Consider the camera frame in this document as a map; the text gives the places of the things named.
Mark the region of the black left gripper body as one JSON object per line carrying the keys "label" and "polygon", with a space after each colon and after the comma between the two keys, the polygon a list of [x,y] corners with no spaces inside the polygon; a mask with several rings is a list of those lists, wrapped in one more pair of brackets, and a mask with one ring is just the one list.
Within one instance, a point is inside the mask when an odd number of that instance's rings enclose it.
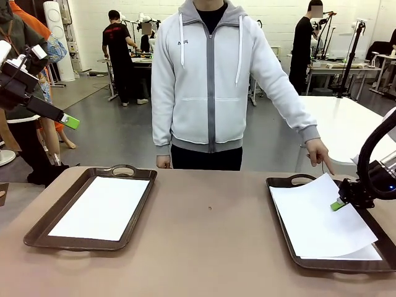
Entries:
{"label": "black left gripper body", "polygon": [[1,70],[1,108],[13,110],[18,105],[37,115],[45,115],[46,102],[33,95],[38,79],[20,69]]}

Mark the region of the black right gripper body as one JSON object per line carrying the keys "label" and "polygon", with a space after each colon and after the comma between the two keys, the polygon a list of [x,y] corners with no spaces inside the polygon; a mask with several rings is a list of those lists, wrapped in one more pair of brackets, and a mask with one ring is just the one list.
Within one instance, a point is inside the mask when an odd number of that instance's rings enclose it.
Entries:
{"label": "black right gripper body", "polygon": [[375,197],[380,200],[395,200],[395,177],[379,166],[371,171],[371,181],[378,192]]}

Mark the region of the person's left hand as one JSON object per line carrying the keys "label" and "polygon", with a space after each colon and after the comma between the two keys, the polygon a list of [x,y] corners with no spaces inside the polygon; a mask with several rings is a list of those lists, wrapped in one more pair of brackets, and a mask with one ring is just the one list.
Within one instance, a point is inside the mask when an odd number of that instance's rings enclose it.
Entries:
{"label": "person's left hand", "polygon": [[324,163],[330,174],[335,174],[332,162],[329,158],[329,151],[320,139],[311,139],[305,143],[305,146],[308,151],[308,157],[312,167],[316,167],[317,165]]}

